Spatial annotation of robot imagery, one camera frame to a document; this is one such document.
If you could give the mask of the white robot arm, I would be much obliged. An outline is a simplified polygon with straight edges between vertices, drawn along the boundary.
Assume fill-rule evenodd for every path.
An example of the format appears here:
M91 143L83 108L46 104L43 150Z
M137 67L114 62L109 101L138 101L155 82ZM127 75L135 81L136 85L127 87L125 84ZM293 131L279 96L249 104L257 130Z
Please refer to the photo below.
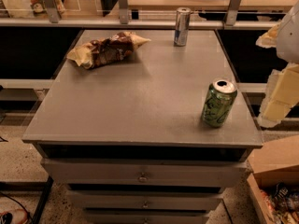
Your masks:
M277 56L287 63L281 71L272 70L259 110L259 125L272 128L299 104L299 2L282 21L261 35L256 45L275 48Z

